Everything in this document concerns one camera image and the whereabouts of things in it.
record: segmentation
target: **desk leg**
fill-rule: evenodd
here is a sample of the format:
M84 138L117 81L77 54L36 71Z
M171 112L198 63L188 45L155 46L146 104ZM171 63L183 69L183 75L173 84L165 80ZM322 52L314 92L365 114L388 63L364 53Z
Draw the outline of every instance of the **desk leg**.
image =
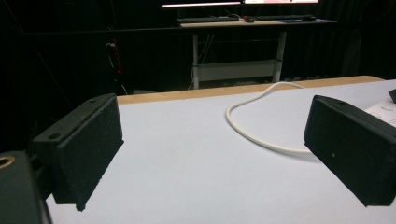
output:
M285 51L286 36L286 32L280 32L277 44L277 54L274 61L273 82L278 82L280 80L280 72L282 71L283 52Z
M199 74L198 74L198 35L192 37L192 82L194 84L194 89L199 89Z

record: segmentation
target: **monitor screen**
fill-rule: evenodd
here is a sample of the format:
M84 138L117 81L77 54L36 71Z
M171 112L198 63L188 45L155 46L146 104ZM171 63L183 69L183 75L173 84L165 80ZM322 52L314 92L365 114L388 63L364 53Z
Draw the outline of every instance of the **monitor screen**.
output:
M232 0L164 0L161 8L222 7L237 6L240 4L240 1Z
M319 0L244 0L245 4L315 4L318 2Z

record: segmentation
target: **white cable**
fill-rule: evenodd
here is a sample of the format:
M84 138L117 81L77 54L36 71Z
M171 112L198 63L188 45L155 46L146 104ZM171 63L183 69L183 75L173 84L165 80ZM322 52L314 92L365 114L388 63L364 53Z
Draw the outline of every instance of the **white cable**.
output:
M247 133L245 130L243 130L239 125L237 125L232 117L231 117L231 111L233 111L235 108L237 108L238 106L241 105L246 105L248 103L251 103L253 101L256 101L260 98L262 98L265 94L267 94L270 90L272 90L273 88L275 88L276 86L279 85L290 85L296 88L303 88L303 86L297 85L295 83L291 83L291 82L277 82L274 85L270 86L268 89L266 89L265 91L263 91L262 93L260 93L258 96L255 96L251 99L248 99L246 101L243 101L241 103L237 103L234 105L230 105L227 108L226 111L226 119L228 121L228 123L231 125L231 127L233 127L238 133L240 133L242 136L246 137L246 139L258 144L259 146L262 147L266 147L268 149L271 149L273 151L276 152L280 152L280 153L284 153L284 154L291 154L291 155L306 155L306 156L310 156L313 155L311 151L309 151L308 149L301 149L301 148L293 148L293 147L282 147L282 146L278 146L269 142L265 142L261 139L258 139L257 137Z
M113 60L111 60L111 57L110 57L110 55L107 55L107 56L108 56L108 60L110 61L110 65L111 65L111 67L114 69Z
M207 54L207 52L209 51L209 47L210 47L210 45L212 44L212 41L213 41L213 37L214 37L214 36L215 36L215 35L208 35L208 36L207 36L205 46L204 46L204 48L202 49L201 54L198 56L198 64L199 64L200 58L205 54L205 57L204 57L204 59L202 60L201 63L204 62L204 60L205 60L205 58L206 58L206 54ZM191 86L192 86L193 83L194 83L194 77L193 77L193 68L192 68L192 69L191 69L191 83L190 83L190 86L187 88L188 91L190 90L190 88L191 88Z
M125 92L125 95L129 95L128 94L128 91L125 89L125 87L121 84L121 87L122 87L122 89L124 90L124 92Z

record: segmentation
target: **white table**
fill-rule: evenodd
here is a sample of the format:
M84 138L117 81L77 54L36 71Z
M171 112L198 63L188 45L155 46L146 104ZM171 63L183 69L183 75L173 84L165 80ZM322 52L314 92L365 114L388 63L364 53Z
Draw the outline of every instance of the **white table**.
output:
M276 91L233 117L249 132L304 147L312 97L361 109L396 80ZM64 223L394 223L396 206L364 207L319 161L259 147L226 122L228 105L257 93L120 105L124 145L80 213L47 199Z

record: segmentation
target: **desk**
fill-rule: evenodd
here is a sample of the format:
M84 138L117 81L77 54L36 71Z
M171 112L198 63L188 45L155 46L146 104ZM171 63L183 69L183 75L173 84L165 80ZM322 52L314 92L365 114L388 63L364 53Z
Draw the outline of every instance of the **desk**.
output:
M216 27L262 27L265 29L268 26L285 26L287 24L305 25L310 23L325 24L335 23L335 21L315 20L315 21L254 21L245 22L239 21L226 21L226 22L203 22L203 23L183 23L180 26L186 29L189 28L216 28ZM280 80L280 73L283 63L283 52L285 50L287 32L279 32L279 39L277 40L277 51L274 60L257 61L257 62L243 62L243 63L212 63L212 64L199 64L199 45L198 35L192 37L193 49L193 87L199 89L200 80L219 80L237 77L273 77L273 82Z
M302 147L313 94L367 108L396 86L380 80L306 81L327 87L275 91L233 115L252 133ZM124 145L82 213L47 199L54 223L394 223L395 205L365 208L322 163L276 154L232 130L226 107L257 94L239 90L119 97Z

